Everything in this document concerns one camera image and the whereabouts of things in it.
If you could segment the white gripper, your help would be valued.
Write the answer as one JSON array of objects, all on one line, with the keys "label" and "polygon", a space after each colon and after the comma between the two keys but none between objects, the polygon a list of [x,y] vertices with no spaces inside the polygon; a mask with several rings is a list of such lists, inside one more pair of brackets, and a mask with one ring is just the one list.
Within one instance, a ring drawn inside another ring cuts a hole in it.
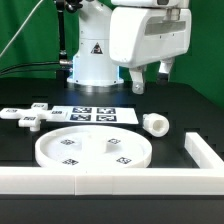
[{"label": "white gripper", "polygon": [[157,82],[167,83],[174,64],[172,57],[188,51],[191,12],[176,12],[174,20],[168,18],[168,9],[117,7],[112,12],[109,55],[115,64],[131,68],[135,94],[143,94],[145,89],[146,67],[142,65],[161,60]]}]

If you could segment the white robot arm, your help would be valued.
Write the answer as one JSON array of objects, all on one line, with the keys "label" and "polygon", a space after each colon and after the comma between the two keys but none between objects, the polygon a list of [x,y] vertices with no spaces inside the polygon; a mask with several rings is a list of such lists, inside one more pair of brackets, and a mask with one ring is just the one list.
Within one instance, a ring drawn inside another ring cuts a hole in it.
[{"label": "white robot arm", "polygon": [[108,92],[123,84],[127,68],[132,91],[142,94],[144,74],[160,64],[157,83],[169,81],[175,57],[188,51],[192,15],[189,0],[83,0],[79,12],[79,49],[72,59],[69,85],[85,92]]}]

